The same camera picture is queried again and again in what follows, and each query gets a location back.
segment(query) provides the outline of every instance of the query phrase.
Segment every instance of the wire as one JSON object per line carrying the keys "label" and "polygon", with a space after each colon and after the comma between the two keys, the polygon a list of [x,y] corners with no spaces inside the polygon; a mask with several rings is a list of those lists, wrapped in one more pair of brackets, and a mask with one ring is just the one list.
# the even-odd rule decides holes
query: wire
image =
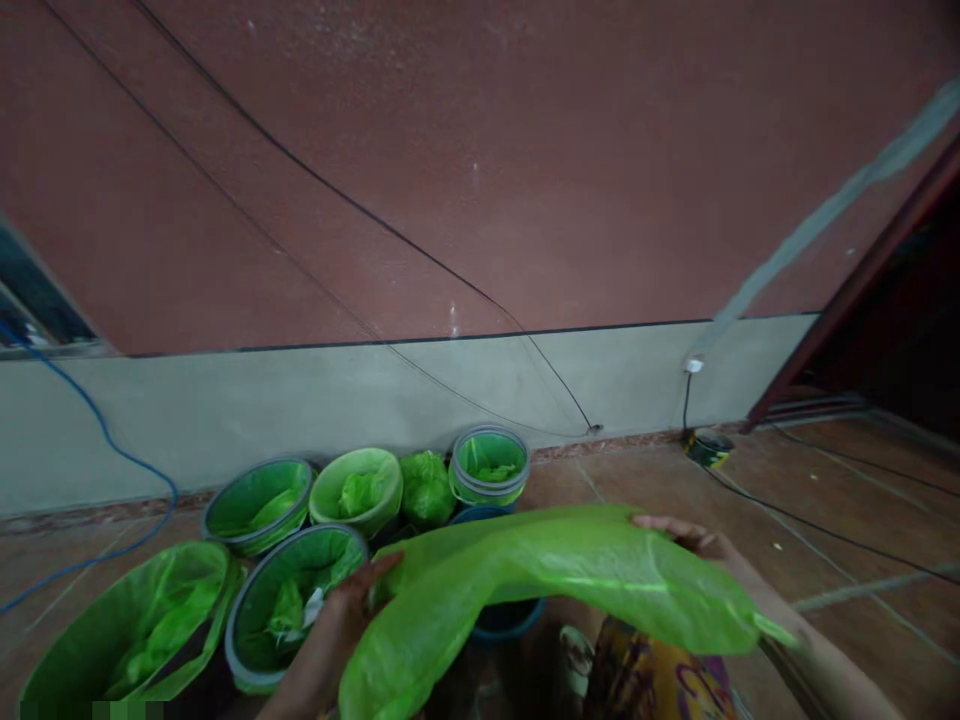
{"label": "wire", "polygon": [[866,543],[858,542],[857,540],[852,540],[852,539],[850,539],[850,538],[848,538],[848,537],[846,537],[846,536],[844,536],[844,535],[841,535],[840,533],[835,533],[835,532],[833,532],[832,530],[827,530],[827,528],[825,528],[825,527],[823,527],[823,526],[821,526],[821,525],[817,525],[815,522],[811,522],[810,520],[807,520],[806,518],[802,518],[802,517],[800,517],[799,515],[794,515],[792,512],[789,512],[789,511],[787,511],[787,510],[784,510],[783,508],[778,507],[778,506],[774,505],[773,503],[769,503],[769,502],[767,502],[766,500],[761,500],[761,499],[758,498],[758,497],[754,497],[754,496],[751,495],[750,493],[745,493],[745,492],[743,492],[743,491],[741,491],[741,490],[738,490],[738,489],[735,488],[733,485],[730,485],[730,484],[724,482],[723,480],[721,480],[719,476],[715,475],[713,472],[710,471],[710,468],[704,467],[703,465],[697,465],[697,467],[699,467],[699,468],[700,468],[701,470],[703,470],[707,475],[709,475],[709,476],[712,477],[714,480],[716,480],[716,481],[717,481],[723,488],[725,488],[726,490],[729,490],[729,491],[732,492],[733,494],[739,495],[739,496],[742,497],[742,498],[746,498],[747,500],[749,500],[749,501],[751,501],[751,502],[754,502],[754,503],[756,503],[757,505],[762,505],[762,506],[765,507],[765,508],[769,508],[770,510],[773,510],[774,512],[780,513],[781,515],[785,515],[786,517],[790,518],[791,520],[795,520],[795,521],[798,522],[798,523],[802,523],[802,524],[804,524],[804,525],[806,525],[806,526],[808,526],[808,527],[813,528],[814,530],[817,530],[817,531],[819,531],[819,532],[822,532],[824,535],[829,535],[830,537],[832,537],[832,538],[834,538],[834,539],[836,539],[836,540],[840,540],[841,542],[845,542],[845,543],[847,543],[847,544],[849,544],[849,545],[853,545],[854,547],[860,548],[861,550],[866,550],[867,552],[871,552],[871,553],[873,553],[874,555],[879,555],[880,557],[886,558],[887,560],[893,560],[894,562],[902,563],[903,565],[907,565],[908,567],[912,567],[914,570],[919,570],[919,571],[922,572],[922,573],[925,573],[925,574],[930,575],[930,576],[932,576],[932,577],[938,578],[938,579],[940,579],[940,580],[944,580],[944,581],[946,581],[946,582],[948,582],[948,583],[951,583],[952,585],[960,585],[960,580],[957,580],[956,578],[952,578],[952,577],[950,577],[949,575],[944,575],[943,573],[939,573],[939,572],[937,572],[936,570],[933,570],[933,569],[928,568],[928,567],[926,567],[926,566],[924,566],[924,565],[920,565],[920,564],[918,564],[918,563],[915,563],[915,562],[913,562],[912,560],[907,560],[906,558],[902,558],[902,557],[900,557],[900,556],[898,556],[898,555],[893,555],[892,553],[888,553],[888,552],[886,552],[886,551],[884,551],[884,550],[879,550],[879,549],[877,549],[877,548],[875,548],[875,547],[873,547],[873,546],[871,546],[871,545],[867,545]]}
{"label": "wire", "polygon": [[687,392],[683,396],[683,435],[687,435],[687,406],[690,404],[690,381],[693,380],[693,373],[687,373]]}
{"label": "wire", "polygon": [[489,408],[484,407],[483,405],[476,402],[475,400],[472,400],[468,398],[466,395],[463,395],[462,393],[458,392],[457,390],[452,388],[450,385],[444,383],[439,378],[431,375],[429,372],[427,372],[422,367],[417,365],[413,360],[411,360],[406,355],[404,355],[399,350],[397,350],[393,345],[391,345],[382,337],[380,337],[380,335],[372,327],[370,327],[370,325],[364,322],[360,318],[360,316],[357,315],[343,300],[341,300],[334,292],[329,290],[323,284],[320,278],[318,278],[309,268],[307,268],[296,257],[294,257],[279,240],[277,240],[272,234],[270,234],[270,232],[266,228],[264,228],[257,221],[257,219],[254,218],[253,215],[251,215],[250,212],[246,208],[244,208],[243,205],[241,205],[239,201],[237,201],[237,199],[234,198],[233,195],[231,195],[230,192],[227,191],[227,189],[223,185],[221,185],[220,182],[215,177],[213,177],[213,175],[211,175],[207,171],[207,169],[204,168],[203,165],[193,155],[190,154],[190,152],[176,138],[176,136],[174,136],[173,133],[170,132],[170,130],[168,130],[167,127],[160,121],[160,119],[143,103],[143,101],[141,101],[140,98],[137,97],[137,95],[124,84],[123,80],[121,80],[120,77],[117,76],[116,73],[114,73],[110,69],[110,67],[100,58],[99,55],[97,55],[97,53],[93,50],[93,48],[90,47],[90,45],[73,28],[73,26],[70,25],[70,23],[68,23],[67,20],[62,15],[60,15],[60,13],[56,10],[56,8],[51,6],[47,2],[47,0],[41,0],[41,2],[47,8],[47,10],[49,10],[50,13],[53,14],[53,16],[64,26],[67,32],[70,33],[70,35],[74,38],[74,40],[76,40],[76,42],[80,45],[80,47],[83,48],[83,50],[90,56],[90,58],[94,62],[96,62],[97,65],[99,65],[100,68],[104,72],[106,72],[107,75],[109,75],[110,78],[120,87],[120,89],[123,90],[123,92],[137,105],[137,107],[140,108],[140,110],[142,110],[143,113],[147,115],[148,118],[150,118],[150,120],[157,127],[157,129],[160,130],[160,132],[164,135],[164,137],[166,137],[168,140],[170,140],[170,142],[174,144],[174,146],[184,156],[184,158],[186,158],[197,169],[197,171],[216,188],[216,190],[220,193],[220,195],[222,195],[237,212],[243,215],[243,217],[247,220],[247,222],[249,222],[251,226],[267,241],[270,247],[273,250],[275,250],[277,253],[282,255],[299,272],[301,272],[306,278],[308,278],[323,294],[325,294],[327,297],[333,300],[348,315],[350,315],[350,317],[353,318],[353,320],[361,328],[363,328],[369,334],[370,337],[374,338],[374,341],[376,344],[383,345],[384,347],[389,349],[391,352],[393,352],[393,354],[399,357],[404,363],[409,365],[411,368],[416,370],[418,373],[423,375],[425,378],[430,380],[432,383],[434,383],[438,387],[446,390],[450,394],[459,398],[460,400],[467,403],[468,405],[471,405],[472,407],[480,410],[481,412],[485,412],[489,415],[492,415],[493,417],[503,420],[504,422],[510,423],[511,425],[516,425],[517,427],[521,427],[521,428],[531,430],[533,432],[541,433],[544,435],[552,435],[555,437],[561,437],[561,438],[566,438],[571,440],[577,440],[577,439],[586,437],[587,435],[590,434],[589,430],[587,432],[579,433],[577,435],[569,434],[569,433],[558,433],[553,430],[545,430],[543,428],[538,428],[533,425],[522,423],[518,420],[513,420],[512,418],[509,418],[505,415],[501,415],[500,413],[490,410]]}
{"label": "wire", "polygon": [[97,419],[97,422],[100,424],[100,431],[103,433],[103,438],[104,440],[107,441],[107,445],[110,446],[110,449],[112,449],[120,457],[126,460],[129,460],[134,465],[139,465],[144,470],[147,470],[153,473],[158,478],[163,480],[167,485],[170,486],[170,505],[167,507],[167,512],[164,513],[163,518],[160,520],[159,523],[157,523],[156,526],[154,526],[153,530],[148,532],[146,535],[144,535],[142,538],[137,540],[135,543],[128,545],[127,547],[121,550],[116,550],[115,552],[108,553],[107,555],[101,555],[99,557],[95,557],[90,560],[85,560],[84,562],[77,563],[76,565],[71,565],[70,567],[64,568],[63,570],[58,570],[52,575],[49,575],[48,577],[44,578],[40,582],[36,583],[35,585],[31,586],[30,588],[22,592],[13,600],[8,602],[6,605],[0,607],[0,615],[3,615],[8,611],[12,610],[13,608],[15,608],[20,603],[22,603],[32,593],[35,593],[37,590],[53,582],[57,578],[63,577],[64,575],[68,575],[69,573],[72,573],[76,570],[81,570],[82,568],[95,565],[96,563],[101,563],[105,560],[112,560],[113,558],[120,557],[121,555],[126,555],[128,552],[132,552],[133,550],[136,550],[138,547],[140,547],[145,542],[147,542],[147,540],[149,540],[158,532],[160,532],[160,528],[162,528],[164,525],[167,524],[167,521],[170,520],[170,516],[173,515],[174,509],[177,507],[177,501],[180,498],[180,493],[177,490],[176,483],[174,483],[173,480],[171,480],[167,475],[165,475],[160,470],[157,470],[157,468],[155,468],[150,463],[144,460],[141,460],[140,458],[134,455],[131,455],[126,450],[124,450],[119,445],[117,445],[116,441],[113,439],[113,436],[110,434],[110,429],[107,426],[107,420],[103,416],[103,413],[100,411],[100,408],[97,407],[97,404],[94,402],[93,398],[90,397],[87,391],[84,390],[83,387],[81,387],[80,384],[76,380],[74,380],[69,373],[67,373],[66,370],[63,370],[62,368],[55,365],[50,360],[50,358],[48,358],[42,352],[40,352],[36,348],[32,347],[29,343],[21,339],[19,335],[17,335],[5,322],[3,322],[3,320],[0,320],[0,332],[2,332],[4,335],[10,338],[10,340],[12,340],[17,345],[19,345],[24,350],[26,350],[35,359],[39,360],[44,365],[46,365],[54,373],[59,375],[64,380],[64,382],[66,382],[83,399],[83,401],[87,404],[87,407],[90,409],[90,412],[93,413],[93,416]]}
{"label": "wire", "polygon": [[249,110],[244,107],[239,100],[227,90],[219,80],[217,80],[214,75],[207,70],[206,66],[201,63],[193,53],[180,41],[170,28],[168,28],[163,21],[157,17],[154,12],[143,2],[143,0],[132,0],[132,2],[137,6],[137,8],[142,12],[148,20],[154,25],[157,30],[164,36],[164,38],[173,45],[181,55],[193,66],[196,72],[202,76],[207,83],[221,96],[227,103],[239,114],[244,120],[246,120],[258,133],[260,133],[271,145],[273,145],[277,150],[283,153],[291,162],[297,165],[304,172],[309,174],[314,180],[319,182],[325,188],[334,193],[337,197],[343,200],[345,203],[350,205],[352,208],[358,212],[365,215],[367,218],[375,222],[381,228],[386,230],[388,233],[393,235],[398,240],[406,243],[410,248],[418,252],[423,257],[430,260],[432,263],[437,265],[437,267],[445,270],[453,277],[457,278],[464,285],[469,287],[471,290],[476,292],[482,298],[492,303],[497,309],[499,309],[504,315],[506,315],[513,323],[520,329],[520,331],[526,336],[530,343],[537,349],[537,352],[540,354],[540,357],[543,358],[543,361],[547,364],[547,367],[550,368],[551,372],[556,376],[557,380],[560,381],[560,384],[563,385],[563,389],[567,391],[567,394],[570,396],[570,399],[573,400],[574,404],[577,406],[577,410],[580,412],[580,415],[583,417],[584,422],[587,424],[588,432],[594,429],[598,429],[599,426],[594,425],[590,422],[590,419],[587,417],[586,412],[584,412],[583,407],[580,405],[580,401],[577,400],[577,396],[573,394],[573,391],[570,390],[570,387],[567,385],[567,382],[563,379],[557,369],[553,366],[553,363],[550,362],[549,358],[544,354],[543,350],[540,349],[540,346],[537,344],[530,334],[524,329],[523,325],[520,324],[520,321],[517,320],[513,314],[507,310],[503,305],[494,300],[490,295],[477,287],[470,280],[467,280],[463,275],[458,273],[456,270],[451,268],[449,265],[441,261],[436,256],[432,255],[430,252],[422,248],[420,245],[415,243],[409,236],[403,233],[398,228],[394,227],[392,224],[384,220],[382,217],[377,215],[373,210],[369,209],[363,205],[358,200],[354,199],[348,195],[344,190],[341,190],[339,187],[333,184],[330,180],[323,177],[317,170],[314,170],[310,165],[308,165],[304,160],[302,160],[296,153],[294,153],[290,148],[288,148],[283,142],[279,140],[273,133],[271,133],[264,125],[257,120]]}
{"label": "wire", "polygon": [[783,435],[785,438],[787,438],[787,439],[789,439],[789,440],[792,440],[792,441],[795,442],[795,443],[799,443],[800,445],[806,445],[808,448],[812,448],[812,449],[814,449],[814,450],[819,450],[820,452],[825,452],[825,453],[827,453],[828,455],[836,455],[837,457],[842,457],[842,458],[845,458],[846,460],[852,460],[853,462],[858,462],[858,463],[862,463],[862,464],[864,464],[864,465],[869,465],[870,467],[877,468],[878,470],[883,470],[884,472],[888,472],[888,473],[890,473],[891,475],[896,475],[896,476],[898,476],[898,477],[902,477],[904,480],[909,480],[910,482],[915,482],[915,483],[918,483],[918,484],[920,484],[920,485],[924,485],[924,486],[926,486],[926,487],[928,487],[928,488],[932,488],[932,489],[934,489],[934,490],[939,490],[940,492],[946,493],[947,495],[952,495],[953,497],[960,497],[960,493],[955,492],[955,491],[953,491],[953,490],[950,490],[949,488],[945,488],[945,487],[943,487],[942,485],[937,485],[936,483],[932,483],[932,482],[930,482],[929,480],[923,480],[922,478],[918,478],[918,477],[915,477],[915,476],[913,476],[913,475],[909,475],[909,474],[907,474],[907,473],[905,473],[905,472],[900,472],[899,470],[894,470],[893,468],[889,468],[889,467],[887,467],[886,465],[880,465],[879,463],[875,463],[875,462],[873,462],[873,461],[871,461],[871,460],[864,460],[863,458],[855,457],[855,456],[853,456],[853,455],[847,455],[846,453],[842,453],[842,452],[840,452],[839,450],[833,450],[833,449],[831,449],[831,448],[821,447],[820,445],[814,445],[814,444],[811,443],[811,442],[807,442],[807,441],[804,440],[803,438],[798,438],[796,435],[793,435],[793,434],[791,434],[791,433],[788,433],[786,430],[784,430],[784,429],[781,428],[779,425],[776,425],[775,423],[773,423],[773,422],[770,421],[770,420],[767,420],[767,421],[766,421],[766,424],[769,425],[770,427],[772,427],[774,430],[776,430],[776,431],[777,431],[778,433],[780,433],[781,435]]}

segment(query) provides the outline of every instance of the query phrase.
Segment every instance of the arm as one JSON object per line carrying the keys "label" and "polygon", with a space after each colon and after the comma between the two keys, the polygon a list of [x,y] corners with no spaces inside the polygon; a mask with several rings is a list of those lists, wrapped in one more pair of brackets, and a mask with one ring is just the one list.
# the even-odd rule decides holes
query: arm
{"label": "arm", "polygon": [[257,720],[316,720],[337,702],[340,678],[373,616],[370,589],[397,566],[403,553],[367,563],[324,603],[313,629]]}
{"label": "arm", "polygon": [[674,518],[638,515],[640,527],[662,530],[687,550],[719,564],[743,587],[768,618],[789,630],[800,647],[787,650],[807,685],[839,720],[902,720],[886,696],[835,645],[818,632],[720,533]]}

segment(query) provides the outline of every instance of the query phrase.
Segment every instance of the patterned clothing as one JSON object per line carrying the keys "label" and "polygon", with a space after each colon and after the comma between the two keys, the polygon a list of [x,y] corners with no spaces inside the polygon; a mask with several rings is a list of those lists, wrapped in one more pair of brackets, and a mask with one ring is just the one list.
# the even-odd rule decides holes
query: patterned clothing
{"label": "patterned clothing", "polygon": [[583,704],[583,720],[736,720],[723,661],[698,658],[608,617]]}

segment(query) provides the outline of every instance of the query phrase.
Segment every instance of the garbage bag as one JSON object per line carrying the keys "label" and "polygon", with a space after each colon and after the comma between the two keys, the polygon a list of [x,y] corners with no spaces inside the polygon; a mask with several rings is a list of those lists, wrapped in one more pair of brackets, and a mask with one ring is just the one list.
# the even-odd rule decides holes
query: garbage bag
{"label": "garbage bag", "polygon": [[221,537],[229,538],[262,530],[286,515],[290,511],[290,508],[297,504],[297,501],[302,495],[303,490],[301,488],[284,490],[260,508],[249,522],[226,522],[215,526],[216,533]]}
{"label": "garbage bag", "polygon": [[443,457],[429,450],[400,460],[403,475],[401,506],[407,519],[420,528],[446,524],[457,506],[450,490]]}
{"label": "garbage bag", "polygon": [[459,458],[463,469],[482,482],[506,482],[526,463],[522,448],[495,434],[470,438],[460,449]]}
{"label": "garbage bag", "polygon": [[204,537],[223,542],[242,557],[269,550],[303,524],[312,481],[313,470],[302,460],[279,460],[250,470],[211,501],[203,519]]}
{"label": "garbage bag", "polygon": [[310,491],[310,520],[315,525],[341,522],[371,538],[400,511],[402,494],[400,464],[392,453],[354,450],[317,476]]}
{"label": "garbage bag", "polygon": [[375,473],[350,473],[340,491],[340,519],[363,515],[383,498],[386,473],[381,468]]}
{"label": "garbage bag", "polygon": [[237,601],[227,654],[249,673],[286,670],[310,624],[306,600],[317,589],[329,595],[366,557],[359,536],[335,526],[321,525],[287,542],[263,561]]}
{"label": "garbage bag", "polygon": [[[243,579],[243,568],[219,543],[184,542],[161,551],[67,628],[21,701],[172,700],[209,663]],[[197,633],[198,652],[167,667]]]}
{"label": "garbage bag", "polygon": [[370,624],[340,684],[346,720],[415,714],[485,605],[565,595],[696,654],[749,652],[767,633],[730,575],[664,534],[630,523],[636,508],[551,508],[452,525],[384,548],[403,562],[378,588],[392,601]]}

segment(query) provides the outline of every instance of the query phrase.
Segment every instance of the black cable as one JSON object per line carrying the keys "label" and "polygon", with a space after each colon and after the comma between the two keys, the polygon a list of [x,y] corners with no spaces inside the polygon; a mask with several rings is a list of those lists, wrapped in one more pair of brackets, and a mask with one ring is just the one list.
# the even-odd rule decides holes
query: black cable
{"label": "black cable", "polygon": [[285,247],[282,243],[280,243],[276,238],[274,238],[273,235],[271,235],[271,234],[269,233],[269,231],[267,231],[266,228],[264,228],[262,225],[260,225],[260,223],[257,222],[256,218],[254,218],[254,217],[246,210],[246,208],[244,208],[244,207],[227,191],[227,189],[224,188],[223,185],[221,185],[221,184],[219,183],[219,181],[217,181],[217,179],[214,178],[214,177],[206,170],[206,168],[204,168],[203,165],[201,165],[200,162],[190,154],[190,152],[186,149],[186,147],[184,147],[184,145],[183,145],[179,140],[177,140],[177,138],[173,135],[173,133],[171,133],[171,132],[166,128],[166,126],[164,126],[164,124],[160,121],[160,119],[159,119],[156,115],[153,114],[153,112],[140,100],[140,98],[138,98],[138,97],[136,96],[136,94],[135,94],[133,91],[131,91],[130,88],[128,88],[128,87],[124,84],[123,80],[121,80],[120,77],[118,77],[118,76],[110,69],[110,67],[100,58],[100,56],[97,55],[97,53],[93,50],[93,48],[90,47],[90,45],[87,44],[87,42],[83,39],[83,37],[80,35],[80,33],[78,33],[78,32],[73,28],[73,26],[72,26],[69,22],[67,22],[66,18],[64,18],[62,15],[60,15],[60,13],[56,10],[56,8],[54,8],[54,7],[48,2],[48,0],[40,0],[40,2],[41,2],[41,3],[43,4],[43,6],[57,19],[57,21],[59,21],[60,24],[63,25],[63,27],[67,30],[67,32],[71,35],[71,37],[73,37],[73,39],[76,40],[76,42],[80,45],[80,47],[83,48],[83,50],[87,53],[87,55],[89,55],[90,58],[91,58],[95,63],[97,63],[97,65],[99,65],[100,68],[102,68],[102,69],[104,70],[104,72],[106,72],[107,75],[109,75],[110,78],[120,87],[120,89],[123,90],[123,92],[137,105],[137,107],[140,108],[140,110],[142,110],[142,111],[144,112],[144,114],[146,114],[147,117],[150,118],[150,120],[151,120],[151,121],[153,122],[153,124],[157,127],[157,129],[160,130],[160,132],[164,135],[164,137],[166,137],[168,140],[170,140],[170,141],[174,144],[174,146],[177,148],[177,150],[197,169],[198,172],[200,172],[200,174],[201,174],[204,178],[206,178],[206,179],[217,189],[217,191],[231,204],[231,206],[233,206],[233,208],[234,208],[235,210],[237,210],[241,215],[243,215],[243,217],[247,220],[247,222],[249,222],[249,223],[257,230],[257,232],[258,232],[260,235],[262,235],[262,236],[267,240],[267,242],[270,244],[270,246],[271,246],[274,250],[276,250],[277,252],[279,252],[281,255],[283,255],[283,257],[286,258],[286,259],[287,259],[295,268],[297,268],[297,270],[299,270],[305,277],[307,277],[309,280],[311,280],[311,281],[317,286],[317,288],[318,288],[322,293],[324,293],[325,295],[327,295],[327,296],[328,296],[329,298],[331,298],[335,303],[337,303],[337,305],[339,305],[341,308],[343,308],[343,310],[344,310],[345,312],[347,312],[347,313],[350,315],[350,317],[352,317],[352,318],[354,319],[354,321],[355,321],[358,325],[360,325],[361,328],[363,328],[364,330],[366,330],[367,333],[369,333],[369,335],[375,339],[375,342],[376,342],[377,344],[385,346],[385,347],[388,348],[390,351],[392,351],[397,357],[399,357],[401,360],[403,360],[407,365],[409,365],[409,366],[412,367],[414,370],[416,370],[417,372],[419,372],[420,374],[422,374],[422,375],[423,375],[424,377],[426,377],[428,380],[430,380],[431,382],[435,383],[436,385],[438,385],[439,387],[443,388],[444,390],[448,391],[448,392],[451,393],[452,395],[454,395],[454,396],[458,397],[459,399],[463,400],[465,403],[467,403],[467,404],[473,406],[474,408],[480,410],[481,412],[485,412],[485,413],[488,413],[488,414],[490,414],[490,415],[493,415],[494,417],[499,418],[500,420],[503,420],[504,422],[508,422],[508,423],[510,423],[510,424],[512,424],[512,425],[516,425],[516,426],[518,426],[518,427],[526,428],[527,430],[532,430],[533,432],[543,433],[543,434],[545,434],[545,435],[554,435],[554,436],[556,436],[556,437],[563,437],[563,438],[569,438],[569,439],[578,439],[578,438],[582,438],[582,437],[586,437],[586,436],[587,436],[588,433],[586,433],[586,432],[580,433],[579,435],[570,435],[570,434],[565,434],[565,433],[554,432],[554,431],[552,431],[552,430],[543,430],[543,429],[541,429],[541,428],[537,428],[537,427],[534,427],[534,426],[532,426],[532,425],[527,425],[527,424],[525,424],[525,423],[518,422],[517,420],[512,420],[511,418],[508,418],[508,417],[506,417],[506,416],[504,416],[504,415],[500,415],[499,413],[496,413],[496,412],[494,412],[493,410],[490,410],[489,408],[486,408],[486,407],[484,407],[483,405],[480,405],[480,404],[477,403],[476,401],[471,400],[470,398],[468,398],[468,397],[466,397],[465,395],[461,394],[461,393],[458,392],[457,390],[454,390],[452,387],[450,387],[449,385],[447,385],[446,383],[444,383],[444,382],[443,382],[442,380],[440,380],[439,378],[436,378],[436,377],[434,377],[433,375],[431,375],[430,373],[428,373],[428,372],[427,372],[426,370],[424,370],[422,367],[420,367],[420,366],[417,365],[415,362],[413,362],[412,360],[410,360],[410,358],[408,358],[406,355],[404,355],[404,354],[401,353],[399,350],[397,350],[393,345],[391,345],[391,344],[388,343],[386,340],[384,340],[383,338],[381,338],[381,337],[377,334],[377,332],[376,332],[375,330],[373,330],[373,328],[371,328],[369,325],[367,325],[367,323],[365,323],[353,310],[351,310],[350,307],[349,307],[346,303],[344,303],[335,293],[333,293],[331,290],[327,289],[327,287],[323,284],[323,282],[322,282],[316,275],[314,275],[314,274],[310,271],[309,268],[307,268],[307,267],[306,267],[305,265],[303,265],[299,260],[297,260],[297,258],[295,258],[293,255],[291,255],[290,252],[286,249],[286,247]]}
{"label": "black cable", "polygon": [[799,443],[800,445],[806,445],[808,448],[812,448],[812,449],[814,449],[814,450],[819,450],[820,452],[825,452],[825,453],[827,453],[828,455],[836,455],[837,457],[842,457],[842,458],[845,458],[846,460],[851,460],[851,461],[853,461],[853,462],[858,462],[858,463],[862,463],[862,464],[864,464],[864,465],[869,465],[870,467],[877,468],[878,470],[883,470],[884,472],[888,472],[888,473],[890,473],[891,475],[897,475],[898,477],[902,477],[904,480],[909,480],[910,482],[915,482],[915,483],[918,483],[918,484],[920,484],[920,485],[924,485],[924,486],[926,486],[926,487],[928,487],[928,488],[932,488],[932,489],[934,489],[934,490],[939,490],[940,492],[946,493],[947,495],[952,495],[953,497],[960,498],[960,493],[954,492],[953,490],[950,490],[950,489],[948,489],[948,488],[945,488],[945,487],[943,487],[942,485],[937,485],[936,483],[932,483],[932,482],[930,482],[929,480],[923,480],[922,478],[918,478],[918,477],[915,477],[915,476],[913,476],[913,475],[909,475],[909,474],[907,474],[907,473],[905,473],[905,472],[900,472],[899,470],[894,470],[893,468],[889,468],[889,467],[887,467],[886,465],[880,465],[879,463],[875,463],[875,462],[873,462],[873,461],[871,461],[871,460],[865,460],[865,459],[863,459],[863,458],[855,457],[855,456],[853,456],[853,455],[847,455],[846,453],[842,453],[842,452],[840,452],[839,450],[833,450],[833,449],[831,449],[831,448],[821,447],[820,445],[814,445],[814,444],[811,443],[811,442],[807,442],[807,441],[804,440],[803,438],[798,438],[796,435],[791,435],[791,434],[788,433],[786,430],[784,430],[784,429],[781,428],[779,425],[776,425],[775,423],[773,423],[773,422],[770,421],[770,420],[767,420],[767,421],[766,421],[766,424],[769,425],[770,427],[772,427],[774,430],[776,430],[778,433],[780,433],[781,435],[783,435],[783,436],[784,436],[785,438],[787,438],[788,440],[792,440],[793,442]]}
{"label": "black cable", "polygon": [[913,562],[912,560],[907,560],[906,558],[899,557],[898,555],[893,555],[893,554],[888,553],[888,552],[886,552],[886,551],[884,551],[884,550],[879,550],[879,549],[877,549],[877,548],[875,548],[875,547],[873,547],[873,546],[871,546],[871,545],[867,545],[867,544],[865,544],[865,543],[858,542],[857,540],[851,540],[850,538],[848,538],[848,537],[846,537],[846,536],[844,536],[844,535],[840,535],[839,533],[835,533],[835,532],[833,532],[832,530],[827,530],[825,527],[823,527],[823,526],[821,526],[821,525],[817,525],[815,522],[811,522],[810,520],[807,520],[806,518],[802,518],[802,517],[800,517],[799,515],[794,515],[792,512],[789,512],[789,511],[787,511],[787,510],[784,510],[784,509],[781,508],[781,507],[777,507],[777,506],[774,505],[773,503],[768,503],[766,500],[761,500],[760,498],[754,497],[754,496],[751,495],[750,493],[745,493],[745,492],[742,492],[742,491],[738,490],[737,488],[733,487],[732,485],[730,485],[730,484],[728,484],[728,483],[725,483],[723,480],[721,480],[717,475],[715,475],[713,472],[710,471],[710,468],[704,467],[703,465],[698,465],[697,467],[699,467],[700,469],[702,469],[707,475],[709,475],[709,476],[712,477],[714,480],[716,480],[716,481],[717,481],[723,488],[725,488],[726,490],[729,490],[729,491],[732,492],[733,494],[739,495],[740,497],[745,498],[745,499],[749,500],[750,502],[755,502],[757,505],[762,505],[762,506],[765,507],[765,508],[769,508],[770,510],[773,510],[774,512],[778,512],[778,513],[780,513],[781,515],[785,515],[786,517],[790,518],[791,520],[795,520],[795,521],[798,522],[798,523],[802,523],[802,524],[804,524],[804,525],[806,525],[806,526],[808,526],[808,527],[813,528],[814,530],[817,530],[817,531],[819,531],[819,532],[822,532],[824,535],[829,535],[830,537],[832,537],[832,538],[834,538],[834,539],[836,539],[836,540],[840,540],[841,542],[845,542],[845,543],[847,543],[847,544],[849,544],[849,545],[853,545],[854,547],[860,548],[861,550],[866,550],[867,552],[871,552],[871,553],[873,553],[874,555],[879,555],[880,557],[886,558],[887,560],[893,560],[894,562],[902,563],[903,565],[907,565],[908,567],[912,567],[914,570],[919,570],[919,571],[922,572],[922,573],[925,573],[925,574],[930,575],[930,576],[935,577],[935,578],[939,578],[940,580],[944,580],[944,581],[946,581],[946,582],[948,582],[948,583],[951,583],[951,584],[953,584],[953,585],[960,585],[960,580],[957,580],[956,578],[952,578],[952,577],[950,577],[949,575],[944,575],[943,573],[939,573],[939,572],[937,572],[936,570],[933,570],[933,569],[931,569],[931,568],[925,567],[924,565],[920,565],[920,564],[918,564],[918,563],[915,563],[915,562]]}
{"label": "black cable", "polygon": [[154,12],[143,2],[143,0],[132,0],[132,2],[139,8],[139,10],[153,23],[154,27],[160,31],[160,33],[166,38],[166,40],[173,45],[183,56],[186,58],[194,69],[199,73],[207,83],[223,97],[227,103],[233,107],[233,109],[244,119],[246,120],[257,132],[263,135],[267,141],[270,142],[277,150],[283,153],[291,162],[296,164],[304,172],[308,173],[314,180],[319,182],[325,188],[334,193],[337,197],[343,200],[345,203],[350,205],[355,210],[359,211],[365,215],[370,220],[373,220],[377,225],[386,230],[388,233],[396,237],[398,240],[403,241],[408,246],[413,248],[416,252],[423,255],[425,258],[436,264],[438,267],[446,270],[450,275],[453,275],[464,285],[469,287],[471,290],[479,294],[482,298],[492,303],[496,308],[498,308],[504,315],[506,315],[513,323],[520,329],[520,331],[527,337],[527,339],[533,344],[537,349],[537,352],[540,354],[540,357],[543,358],[543,361],[547,364],[547,367],[550,368],[551,372],[557,377],[557,380],[560,381],[560,384],[563,385],[563,389],[567,391],[567,394],[570,396],[570,399],[573,400],[574,404],[577,406],[577,410],[580,411],[580,415],[583,417],[584,422],[587,424],[588,431],[599,429],[599,426],[594,425],[590,422],[590,419],[587,417],[587,414],[584,412],[583,407],[581,407],[580,402],[577,400],[576,395],[573,394],[573,391],[570,390],[570,387],[567,385],[566,381],[557,372],[557,369],[553,366],[553,363],[547,358],[543,350],[540,349],[540,346],[537,345],[537,342],[530,336],[530,334],[524,329],[523,325],[507,310],[503,305],[494,300],[490,295],[485,293],[479,287],[474,285],[472,282],[467,280],[463,275],[458,273],[456,270],[451,268],[446,263],[439,260],[434,255],[430,254],[428,251],[424,250],[422,247],[417,245],[413,240],[411,240],[405,233],[400,231],[398,228],[391,225],[389,222],[377,215],[373,210],[370,210],[365,205],[361,204],[358,200],[355,200],[353,197],[348,195],[345,191],[341,190],[339,187],[334,185],[330,180],[327,180],[319,172],[314,170],[310,165],[308,165],[304,160],[302,160],[296,153],[294,153],[290,148],[284,145],[275,135],[273,135],[266,127],[264,127],[259,120],[257,120],[249,110],[247,110],[239,100],[237,100],[234,95],[227,90],[213,74],[207,70],[207,68],[190,52],[190,50],[180,41],[180,39],[170,30],[160,18],[158,18]]}
{"label": "black cable", "polygon": [[683,436],[687,436],[687,406],[690,404],[690,381],[693,380],[693,373],[687,373],[687,392],[683,398]]}

